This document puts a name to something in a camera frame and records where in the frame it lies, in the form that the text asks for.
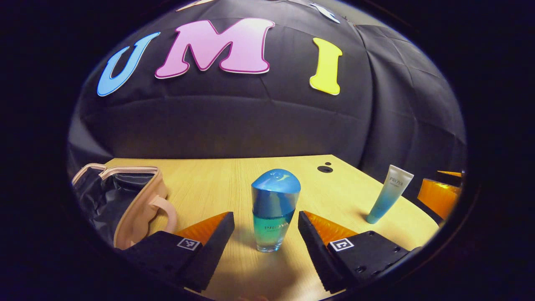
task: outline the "bag handle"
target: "bag handle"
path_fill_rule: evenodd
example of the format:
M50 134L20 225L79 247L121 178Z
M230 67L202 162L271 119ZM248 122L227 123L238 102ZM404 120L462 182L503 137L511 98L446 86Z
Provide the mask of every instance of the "bag handle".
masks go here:
M167 214L167 225L165 226L164 231L171 234L174 233L178 224L177 210L174 206L159 195L156 195L152 201L149 202L149 205L156 206L165 211Z

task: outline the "beige bag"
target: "beige bag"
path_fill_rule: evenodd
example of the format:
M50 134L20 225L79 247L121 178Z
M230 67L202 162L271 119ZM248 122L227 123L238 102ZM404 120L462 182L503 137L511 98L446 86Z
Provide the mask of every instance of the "beige bag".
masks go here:
M173 233L177 212L165 197L157 167L84 166L72 179L74 194L88 221L111 246L124 250L142 240L159 208L168 216L163 231Z

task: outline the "light wood tabletop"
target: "light wood tabletop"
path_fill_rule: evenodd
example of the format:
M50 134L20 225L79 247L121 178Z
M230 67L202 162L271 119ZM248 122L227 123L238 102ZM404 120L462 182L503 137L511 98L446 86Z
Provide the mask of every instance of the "light wood tabletop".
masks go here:
M330 162L330 173L318 167ZM307 247L297 229L297 213L307 210L362 233L373 230L407 250L424 245L437 224L416 205L400 197L376 224L365 216L383 186L333 155L250 159L148 160L113 159L113 166L156 166L169 189L167 200L178 212L178 228L226 211L234 212L235 230L203 296L215 300L320 300L323 289ZM260 253L253 235L251 183L264 172L281 168L301 182L301 193L288 233L279 251ZM165 228L158 212L149 234Z

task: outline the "blue bottle cap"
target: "blue bottle cap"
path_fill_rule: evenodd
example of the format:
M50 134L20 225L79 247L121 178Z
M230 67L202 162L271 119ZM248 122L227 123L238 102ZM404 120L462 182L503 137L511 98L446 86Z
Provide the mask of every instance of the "blue bottle cap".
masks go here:
M279 217L295 210L301 183L289 171L272 169L251 184L253 214L262 218Z

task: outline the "tube cap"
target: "tube cap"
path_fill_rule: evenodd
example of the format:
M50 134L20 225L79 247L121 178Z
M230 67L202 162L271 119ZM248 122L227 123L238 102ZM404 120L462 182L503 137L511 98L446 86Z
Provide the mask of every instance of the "tube cap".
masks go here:
M366 217L366 221L370 224L375 224L379 221L379 218L371 215L371 214L368 214L368 216Z

